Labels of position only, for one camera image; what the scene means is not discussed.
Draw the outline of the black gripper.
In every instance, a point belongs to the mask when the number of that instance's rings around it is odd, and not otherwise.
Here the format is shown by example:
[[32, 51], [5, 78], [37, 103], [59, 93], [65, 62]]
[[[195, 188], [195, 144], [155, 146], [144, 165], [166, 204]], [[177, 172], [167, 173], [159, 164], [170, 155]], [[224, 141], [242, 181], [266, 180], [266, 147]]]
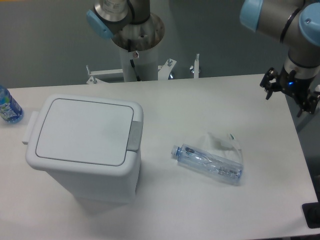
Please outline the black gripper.
[[280, 80], [278, 80], [278, 72], [271, 67], [264, 74], [259, 86], [264, 88], [266, 100], [269, 100], [274, 92], [280, 91], [294, 99], [300, 108], [297, 113], [299, 118], [303, 112], [314, 114], [320, 101], [320, 92], [310, 89], [316, 75], [316, 67], [302, 67], [294, 63], [285, 63], [280, 73]]

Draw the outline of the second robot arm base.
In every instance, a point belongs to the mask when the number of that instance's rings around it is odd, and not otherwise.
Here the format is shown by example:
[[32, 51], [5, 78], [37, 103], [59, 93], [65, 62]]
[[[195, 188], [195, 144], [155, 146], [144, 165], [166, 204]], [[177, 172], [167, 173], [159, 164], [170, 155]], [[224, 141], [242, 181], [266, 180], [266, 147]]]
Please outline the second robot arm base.
[[150, 14], [149, 0], [96, 0], [86, 20], [100, 38], [111, 39], [127, 25], [143, 24]]

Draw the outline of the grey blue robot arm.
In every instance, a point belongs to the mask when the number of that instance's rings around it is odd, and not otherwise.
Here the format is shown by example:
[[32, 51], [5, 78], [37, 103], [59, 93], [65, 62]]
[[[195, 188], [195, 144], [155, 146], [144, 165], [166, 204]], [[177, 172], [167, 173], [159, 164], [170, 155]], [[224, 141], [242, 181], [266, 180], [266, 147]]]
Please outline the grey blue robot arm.
[[280, 72], [271, 67], [260, 86], [269, 99], [282, 92], [299, 106], [299, 114], [314, 114], [320, 92], [310, 85], [320, 72], [320, 2], [318, 0], [246, 0], [240, 23], [288, 46]]

